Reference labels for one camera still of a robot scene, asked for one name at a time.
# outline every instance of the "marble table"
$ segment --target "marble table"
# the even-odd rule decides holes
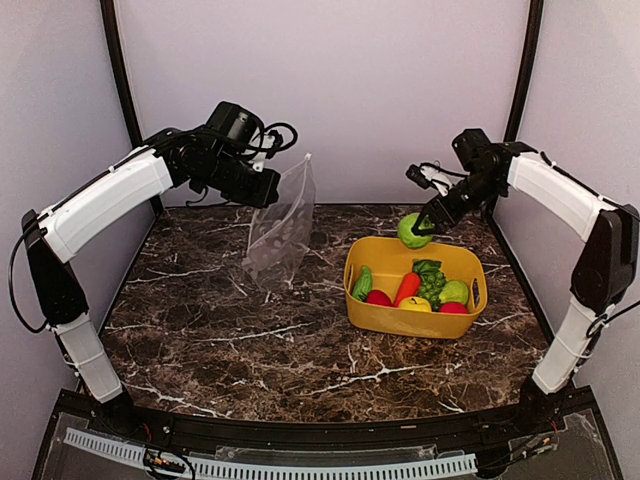
[[[394,236],[419,207],[317,206],[291,290],[242,270],[251,210],[168,209],[102,332],[138,405],[238,420],[364,422],[515,403],[547,348],[496,239],[467,217],[436,241],[482,261],[489,305],[459,340],[355,328],[342,274],[352,243]]]

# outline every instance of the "white wall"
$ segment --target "white wall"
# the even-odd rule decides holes
[[[7,261],[20,219],[82,185],[129,150],[97,1],[2,2],[0,15],[0,476],[30,478],[61,387],[74,387],[49,333],[33,336],[13,315]],[[103,232],[74,260],[99,324],[151,222],[142,206]],[[18,301],[42,314],[24,251]]]
[[[528,11],[527,0],[118,4],[144,134],[202,124],[221,100],[290,122],[300,143],[273,165],[313,152],[319,202],[424,201],[410,163],[457,168],[450,144],[468,127],[501,138]],[[164,200],[195,197],[185,185]]]
[[[564,0],[545,6],[520,139],[620,202],[640,205],[640,3]],[[581,244],[568,227],[513,194],[497,210],[554,327],[568,305]],[[640,282],[625,304],[640,298]],[[640,478],[640,311],[604,333],[577,377],[591,384],[625,478]]]

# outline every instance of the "green ball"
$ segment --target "green ball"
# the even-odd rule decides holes
[[[411,231],[411,228],[413,228],[413,225],[418,220],[418,217],[418,213],[411,213],[400,220],[400,223],[398,224],[398,238],[407,248],[416,249],[426,247],[432,240],[431,235],[420,237],[418,235],[414,235]],[[427,219],[425,219],[422,222],[422,225],[420,225],[421,228],[430,226],[432,226],[432,224]]]

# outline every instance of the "white vent grille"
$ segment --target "white vent grille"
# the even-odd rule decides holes
[[[142,458],[145,449],[138,445],[103,438],[73,428],[67,429],[64,443],[114,462],[144,468]],[[249,465],[198,457],[190,457],[189,461],[196,470],[197,478],[202,480],[429,480],[452,478],[478,471],[474,454],[363,467]],[[186,471],[182,477],[190,478],[190,472]]]

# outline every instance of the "plastic container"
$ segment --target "plastic container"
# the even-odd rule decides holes
[[[316,185],[311,154],[282,174],[278,201],[256,210],[249,230],[242,268],[264,290],[291,288],[302,259],[309,251]]]
[[[351,289],[363,265],[373,272],[373,288],[392,300],[403,277],[417,259],[439,260],[449,280],[460,280],[470,288],[468,314],[415,312],[363,303],[351,296]],[[397,238],[365,237],[353,244],[344,271],[349,321],[356,327],[376,332],[424,338],[460,338],[487,306],[487,283],[482,264],[473,252],[460,247],[430,243],[410,250]]]

